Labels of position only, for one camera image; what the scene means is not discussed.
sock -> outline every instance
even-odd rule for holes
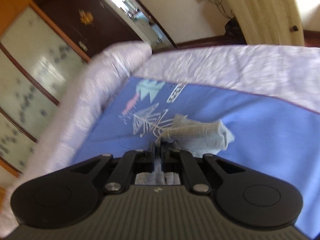
[[[172,126],[160,135],[156,145],[159,146],[160,142],[176,142],[178,149],[187,150],[194,157],[202,157],[205,153],[217,154],[226,150],[233,141],[234,136],[221,120],[201,123],[176,114]]]

blue fabric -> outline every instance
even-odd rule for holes
[[[105,152],[120,157],[128,150],[148,149],[155,135],[144,133],[143,126],[133,135],[132,121],[136,113],[151,106],[158,105],[144,124],[162,118],[161,127],[170,124],[175,114],[200,122],[221,119],[235,141],[219,156],[297,187],[304,205],[296,226],[314,238],[320,232],[319,114],[275,98],[198,85],[187,85],[174,103],[167,103],[175,86],[131,78],[103,112],[73,163]],[[121,114],[136,93],[140,97],[135,107]]]

gray cloth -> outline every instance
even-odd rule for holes
[[[205,153],[217,154],[226,150],[228,144],[234,141],[232,133],[223,125],[221,120],[213,123],[201,123],[176,114],[172,126],[166,129],[157,139],[161,142],[172,143],[176,149],[187,150],[194,157],[202,157]],[[173,172],[161,171],[160,159],[155,160],[153,173],[137,174],[136,185],[179,185],[179,175]]]
[[[201,123],[176,114],[172,126],[166,129],[156,141],[175,143],[177,149],[187,150],[194,157],[201,158],[205,153],[217,154],[226,150],[228,144],[234,141],[232,133],[222,121]]]

electrical cable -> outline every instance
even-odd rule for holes
[[[233,17],[230,17],[227,13],[226,10],[224,9],[223,5],[222,5],[222,0],[208,0],[209,3],[212,3],[214,5],[217,6],[219,12],[227,19],[232,19]]]

wooden baseboard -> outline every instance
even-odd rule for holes
[[[316,31],[303,31],[305,47],[320,48],[320,32]]]
[[[320,48],[320,32],[316,31],[303,31],[305,46],[306,47],[317,47]],[[245,45],[247,44],[245,40],[232,36],[215,36],[194,41],[187,41],[182,43],[177,43],[178,49],[192,49],[210,46],[223,46],[223,45]],[[154,53],[160,53],[165,51],[176,50],[176,48],[163,48]]]
[[[194,41],[187,41],[178,43],[179,49],[210,47],[210,46],[223,46],[223,45],[243,45],[247,44],[245,40],[233,36],[221,35],[215,37],[209,37]]]

